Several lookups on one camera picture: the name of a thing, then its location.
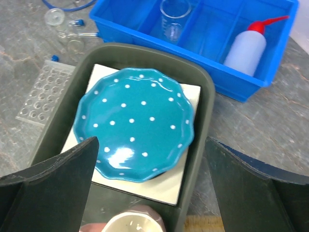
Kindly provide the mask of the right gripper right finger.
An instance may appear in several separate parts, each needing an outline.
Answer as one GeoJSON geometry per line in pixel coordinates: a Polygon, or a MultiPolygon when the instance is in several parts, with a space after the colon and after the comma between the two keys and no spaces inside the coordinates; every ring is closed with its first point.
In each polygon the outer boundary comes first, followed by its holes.
{"type": "Polygon", "coordinates": [[[206,155],[225,231],[307,232],[309,178],[208,137],[206,155]]]}

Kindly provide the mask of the white wash bottle red cap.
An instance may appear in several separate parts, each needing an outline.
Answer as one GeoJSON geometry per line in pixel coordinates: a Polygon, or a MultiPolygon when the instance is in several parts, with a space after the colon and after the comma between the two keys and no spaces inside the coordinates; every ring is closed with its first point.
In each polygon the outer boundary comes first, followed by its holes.
{"type": "Polygon", "coordinates": [[[288,18],[289,16],[285,15],[251,23],[246,31],[235,37],[224,65],[248,76],[254,76],[267,45],[264,36],[266,26],[288,18]]]}

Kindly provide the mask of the glass beaker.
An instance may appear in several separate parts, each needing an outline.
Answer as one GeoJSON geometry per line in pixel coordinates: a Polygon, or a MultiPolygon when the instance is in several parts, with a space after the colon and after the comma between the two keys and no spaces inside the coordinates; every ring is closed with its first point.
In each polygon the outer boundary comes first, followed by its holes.
{"type": "Polygon", "coordinates": [[[160,3],[163,38],[176,42],[192,10],[188,0],[162,0],[160,3]]]}

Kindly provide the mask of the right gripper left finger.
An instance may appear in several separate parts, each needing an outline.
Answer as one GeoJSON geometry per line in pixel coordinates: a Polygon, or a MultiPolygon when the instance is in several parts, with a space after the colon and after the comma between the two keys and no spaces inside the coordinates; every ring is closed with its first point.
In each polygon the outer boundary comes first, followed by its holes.
{"type": "Polygon", "coordinates": [[[0,179],[2,232],[77,232],[99,143],[91,137],[64,153],[0,179]]]}

